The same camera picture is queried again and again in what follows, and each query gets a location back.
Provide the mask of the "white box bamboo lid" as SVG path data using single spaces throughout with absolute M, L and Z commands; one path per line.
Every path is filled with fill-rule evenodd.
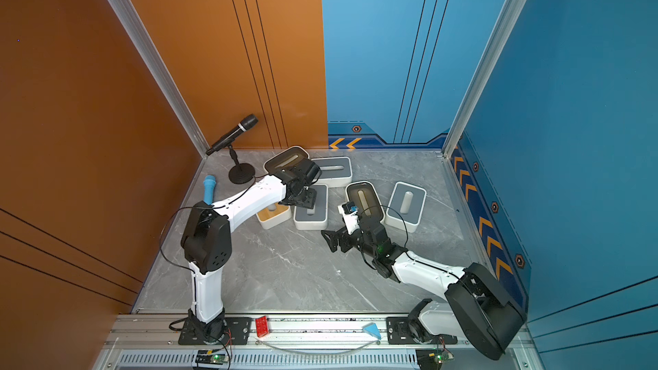
M 292 210 L 288 206 L 275 203 L 257 212 L 256 217 L 264 230 L 270 230 L 291 219 Z

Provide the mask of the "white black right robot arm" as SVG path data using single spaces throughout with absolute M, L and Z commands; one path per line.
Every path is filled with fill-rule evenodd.
M 446 301 L 433 308 L 425 298 L 405 319 L 403 334 L 419 344 L 464 338 L 486 358 L 498 361 L 527 320 L 527 314 L 487 267 L 473 262 L 451 267 L 416 255 L 392 241 L 380 220 L 344 214 L 344 227 L 320 234 L 331 252 L 358 251 L 366 265 L 385 279 L 424 289 Z

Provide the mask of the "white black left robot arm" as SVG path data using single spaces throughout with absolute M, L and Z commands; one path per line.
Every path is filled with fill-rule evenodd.
M 246 220 L 273 204 L 311 208 L 311 188 L 321 175 L 310 159 L 279 169 L 243 192 L 214 204 L 191 207 L 181 248 L 193 283 L 193 302 L 183 322 L 180 344 L 227 344 L 228 325 L 222 301 L 222 273 L 231 258 L 231 234 Z

